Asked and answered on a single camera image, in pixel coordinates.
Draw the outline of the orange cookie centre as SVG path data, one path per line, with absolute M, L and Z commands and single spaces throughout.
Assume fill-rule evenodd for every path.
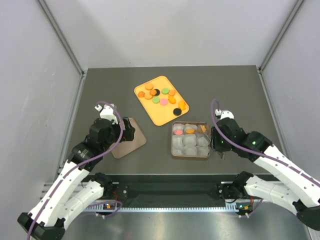
M 150 99 L 152 99 L 156 94 L 157 94 L 157 91 L 154 90 L 154 89 L 152 89 L 152 90 L 150 90 L 149 92 L 146 92 L 146 93 L 144 94 L 144 98 L 147 99 L 147 100 L 150 100 Z

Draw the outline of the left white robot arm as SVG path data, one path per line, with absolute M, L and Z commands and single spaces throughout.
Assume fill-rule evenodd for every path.
M 114 197 L 111 178 L 103 173 L 90 176 L 85 187 L 74 193 L 94 167 L 117 144 L 134 140 L 135 128 L 124 117 L 116 122 L 97 118 L 84 141 L 71 151 L 61 173 L 40 202 L 17 219 L 26 231 L 27 239 L 60 240 L 70 224 L 94 201 Z

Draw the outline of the white paper cup lower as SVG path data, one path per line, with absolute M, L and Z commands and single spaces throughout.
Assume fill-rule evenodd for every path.
M 185 156 L 195 157 L 198 155 L 198 149 L 195 146 L 185 146 L 183 151 Z

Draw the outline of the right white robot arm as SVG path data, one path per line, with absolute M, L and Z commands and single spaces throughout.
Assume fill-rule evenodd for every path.
M 243 171 L 233 182 L 220 186 L 221 197 L 258 197 L 294 214 L 304 225 L 320 229 L 320 182 L 289 160 L 267 137 L 257 131 L 246 133 L 232 117 L 213 120 L 211 142 L 219 153 L 234 152 L 265 169 L 282 184 L 277 185 Z

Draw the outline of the orange cookie right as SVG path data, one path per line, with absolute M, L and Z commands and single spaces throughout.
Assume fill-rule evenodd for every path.
M 169 96 L 169 97 L 174 97 L 175 94 L 176 94 L 176 91 L 175 91 L 175 90 L 170 90 L 170 91 L 168 92 L 168 96 Z

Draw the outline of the orange plastic tray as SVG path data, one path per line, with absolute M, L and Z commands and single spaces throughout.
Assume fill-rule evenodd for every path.
M 134 93 L 156 126 L 163 126 L 186 114 L 190 107 L 165 76 L 135 87 Z

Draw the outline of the orange star cookie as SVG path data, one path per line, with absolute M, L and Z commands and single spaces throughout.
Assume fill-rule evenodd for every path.
M 169 96 L 168 101 L 169 101 L 169 103 L 171 103 L 173 105 L 176 103 L 176 99 L 173 96 Z

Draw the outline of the round orange biscuit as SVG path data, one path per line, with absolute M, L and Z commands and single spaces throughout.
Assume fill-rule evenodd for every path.
M 186 134 L 194 134 L 196 132 L 196 130 L 194 128 L 188 128 L 185 133 Z

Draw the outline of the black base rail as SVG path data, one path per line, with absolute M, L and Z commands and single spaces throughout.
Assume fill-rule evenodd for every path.
M 117 199 L 125 208 L 222 207 L 250 196 L 232 186 L 235 175 L 110 175 L 102 200 Z

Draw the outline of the gold tin lid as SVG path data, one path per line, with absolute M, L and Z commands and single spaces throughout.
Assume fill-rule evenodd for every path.
M 140 126 L 137 124 L 136 120 L 130 117 L 129 121 L 132 127 L 135 128 L 134 139 L 132 141 L 120 142 L 111 151 L 115 159 L 121 159 L 147 143 L 147 138 L 145 137 Z

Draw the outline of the orange round cookie top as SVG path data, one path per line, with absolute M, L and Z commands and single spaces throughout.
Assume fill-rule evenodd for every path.
M 144 87 L 146 90 L 152 90 L 154 88 L 153 84 L 151 83 L 146 84 Z

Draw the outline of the orange fish cookie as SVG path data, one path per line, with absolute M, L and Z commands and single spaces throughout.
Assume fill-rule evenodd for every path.
M 186 103 L 185 103 L 185 101 L 180 100 L 179 103 L 178 103 L 178 108 L 179 108 L 181 111 L 184 111 L 184 110 L 186 109 Z

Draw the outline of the metal tongs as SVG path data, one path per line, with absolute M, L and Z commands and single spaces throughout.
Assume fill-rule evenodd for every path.
M 208 158 L 210 154 L 215 151 L 213 149 L 213 143 L 210 132 L 211 129 L 206 124 L 197 124 L 196 126 L 196 156 L 198 158 Z

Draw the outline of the pink sandwich cookie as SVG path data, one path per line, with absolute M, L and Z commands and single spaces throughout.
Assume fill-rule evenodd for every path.
M 176 129 L 176 130 L 174 131 L 174 134 L 177 135 L 177 136 L 180 136 L 180 135 L 183 135 L 183 134 L 184 134 L 184 131 L 181 130 L 181 129 Z

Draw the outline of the white paper cup centre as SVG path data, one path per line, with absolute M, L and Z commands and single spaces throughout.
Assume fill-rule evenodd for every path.
M 197 137 L 193 134 L 186 134 L 183 136 L 184 146 L 195 147 L 197 144 Z

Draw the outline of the white paper cup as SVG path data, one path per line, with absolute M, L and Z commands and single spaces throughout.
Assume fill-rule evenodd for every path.
M 186 134 L 183 136 L 184 146 L 195 147 L 197 144 L 197 137 L 193 134 Z
M 198 155 L 198 149 L 195 146 L 185 146 L 183 151 L 185 156 L 195 157 Z
M 184 143 L 183 143 L 183 136 L 182 135 L 173 135 L 172 136 L 172 147 L 175 149 L 183 149 Z

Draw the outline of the orange flower cookie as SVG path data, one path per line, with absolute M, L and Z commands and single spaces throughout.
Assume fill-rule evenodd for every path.
M 207 132 L 207 126 L 206 125 L 199 125 L 198 126 L 198 131 L 200 133 L 206 133 Z

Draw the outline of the black sandwich cookie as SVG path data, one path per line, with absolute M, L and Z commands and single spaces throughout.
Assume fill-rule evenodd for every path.
M 173 114 L 175 116 L 180 116 L 182 114 L 182 110 L 179 107 L 177 107 L 173 110 Z
M 152 89 L 152 90 L 150 91 L 150 94 L 151 94 L 152 96 L 158 96 L 158 95 L 160 94 L 160 90 L 159 90 L 159 89 Z

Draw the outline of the brown flower cookie left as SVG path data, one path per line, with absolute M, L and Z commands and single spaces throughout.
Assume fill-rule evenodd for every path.
M 138 97 L 139 98 L 143 98 L 145 96 L 145 92 L 144 91 L 140 91 L 139 93 L 138 93 Z

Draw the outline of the gold cookie tin box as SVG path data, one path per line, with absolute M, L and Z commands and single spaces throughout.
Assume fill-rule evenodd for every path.
M 211 154 L 210 126 L 206 122 L 176 121 L 170 140 L 175 158 L 205 160 Z

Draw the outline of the green cookie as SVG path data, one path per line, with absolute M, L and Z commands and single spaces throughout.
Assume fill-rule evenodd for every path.
M 161 101 L 161 99 L 160 99 L 158 96 L 154 96 L 154 97 L 152 98 L 152 102 L 153 102 L 154 104 L 158 104 L 160 101 Z
M 166 94 L 168 94 L 168 93 L 170 92 L 170 89 L 169 89 L 169 88 L 163 88 L 163 89 L 161 90 L 161 92 L 162 92 L 164 95 L 166 95 Z

